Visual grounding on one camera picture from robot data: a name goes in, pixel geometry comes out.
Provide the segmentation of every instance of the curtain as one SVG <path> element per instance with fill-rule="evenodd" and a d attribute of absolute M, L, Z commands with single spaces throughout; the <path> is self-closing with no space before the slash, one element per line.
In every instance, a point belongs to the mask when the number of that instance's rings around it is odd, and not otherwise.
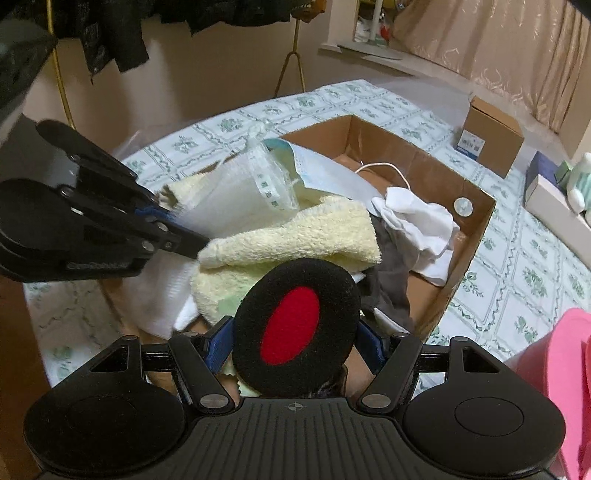
<path fill-rule="evenodd" d="M 566 0 L 413 0 L 393 37 L 558 131 L 587 47 L 589 21 Z"/>

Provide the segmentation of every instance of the floral bedsheet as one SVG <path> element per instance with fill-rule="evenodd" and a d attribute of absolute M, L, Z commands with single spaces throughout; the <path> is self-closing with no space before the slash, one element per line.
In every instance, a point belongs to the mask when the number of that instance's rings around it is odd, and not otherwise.
<path fill-rule="evenodd" d="M 224 113 L 171 134 L 124 163 L 156 191 L 244 146 L 252 121 L 268 118 L 282 135 L 336 116 L 354 114 L 418 147 L 497 199 L 490 225 L 468 272 L 429 343 L 467 336 L 501 359 L 549 332 L 571 307 L 589 310 L 591 274 L 522 207 L 524 176 L 494 175 L 452 147 L 453 128 L 429 111 L 364 80 L 268 100 Z M 95 281 L 40 283 L 25 294 L 47 375 L 65 378 L 119 336 L 119 325 Z M 426 388 L 441 377 L 421 377 Z"/>

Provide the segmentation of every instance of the clear plastic bag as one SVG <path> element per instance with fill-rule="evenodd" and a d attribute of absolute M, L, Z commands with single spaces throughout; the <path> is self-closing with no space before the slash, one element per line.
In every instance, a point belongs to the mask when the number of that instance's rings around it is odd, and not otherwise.
<path fill-rule="evenodd" d="M 288 171 L 261 139 L 264 124 L 249 130 L 247 148 L 200 181 L 176 211 L 176 221 L 209 238 L 280 225 L 299 211 Z"/>

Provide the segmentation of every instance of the black foam earmuff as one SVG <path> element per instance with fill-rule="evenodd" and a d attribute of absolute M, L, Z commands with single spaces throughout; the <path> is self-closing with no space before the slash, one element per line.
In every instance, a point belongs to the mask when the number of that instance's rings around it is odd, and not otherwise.
<path fill-rule="evenodd" d="M 300 258 L 275 267 L 235 316 L 233 362 L 252 388 L 301 397 L 338 375 L 355 340 L 361 300 L 346 270 Z"/>

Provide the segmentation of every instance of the crosshair marking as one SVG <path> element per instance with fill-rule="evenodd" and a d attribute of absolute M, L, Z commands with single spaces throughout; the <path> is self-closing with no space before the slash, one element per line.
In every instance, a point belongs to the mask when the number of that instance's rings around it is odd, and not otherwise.
<path fill-rule="evenodd" d="M 289 408 L 291 411 L 300 411 L 302 408 L 305 408 L 305 406 L 303 406 L 301 403 L 298 402 L 293 402 L 290 403 L 287 408 Z"/>

